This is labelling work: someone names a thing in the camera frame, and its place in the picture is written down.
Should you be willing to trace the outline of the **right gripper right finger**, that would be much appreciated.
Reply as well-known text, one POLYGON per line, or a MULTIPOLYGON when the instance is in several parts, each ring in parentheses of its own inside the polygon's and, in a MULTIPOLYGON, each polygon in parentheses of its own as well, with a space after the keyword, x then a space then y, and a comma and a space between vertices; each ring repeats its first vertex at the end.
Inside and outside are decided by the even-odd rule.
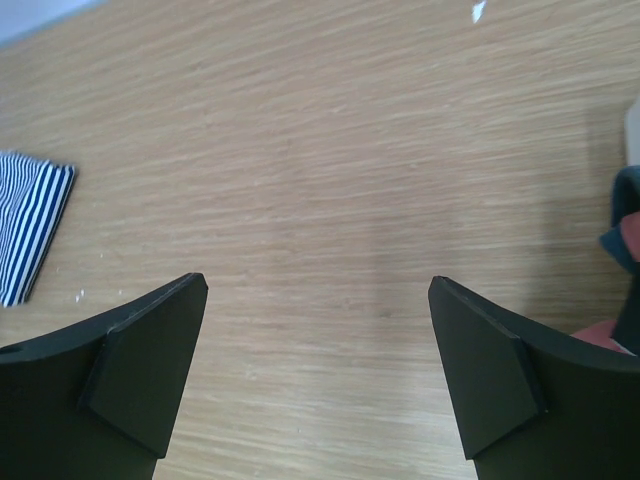
POLYGON ((639 290, 604 347, 437 276, 429 306, 465 457, 481 479, 639 475, 639 290))

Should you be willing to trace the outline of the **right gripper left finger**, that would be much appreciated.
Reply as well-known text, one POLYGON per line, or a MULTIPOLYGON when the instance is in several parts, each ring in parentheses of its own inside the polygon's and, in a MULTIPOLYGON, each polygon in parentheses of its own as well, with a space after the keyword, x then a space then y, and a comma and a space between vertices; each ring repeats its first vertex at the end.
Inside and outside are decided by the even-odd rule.
POLYGON ((4 479, 150 479, 207 303, 200 273, 1 350, 4 479))

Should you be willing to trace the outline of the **red tank top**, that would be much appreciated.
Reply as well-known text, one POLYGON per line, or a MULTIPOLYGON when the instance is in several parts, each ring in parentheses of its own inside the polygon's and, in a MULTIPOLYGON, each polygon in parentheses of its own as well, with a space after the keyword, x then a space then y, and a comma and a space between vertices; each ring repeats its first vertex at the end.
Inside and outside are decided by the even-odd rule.
POLYGON ((628 273, 631 284, 620 314, 573 334, 574 338, 619 353, 639 356, 639 213, 625 215, 600 240, 628 273))

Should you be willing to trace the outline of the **blue white striped tank top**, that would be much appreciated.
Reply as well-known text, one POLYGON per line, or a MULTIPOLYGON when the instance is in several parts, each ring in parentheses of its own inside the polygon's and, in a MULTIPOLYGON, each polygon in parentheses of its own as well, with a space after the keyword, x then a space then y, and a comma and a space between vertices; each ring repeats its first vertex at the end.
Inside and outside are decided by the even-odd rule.
POLYGON ((25 303, 46 258, 76 168, 17 151, 1 153, 1 305, 25 303))

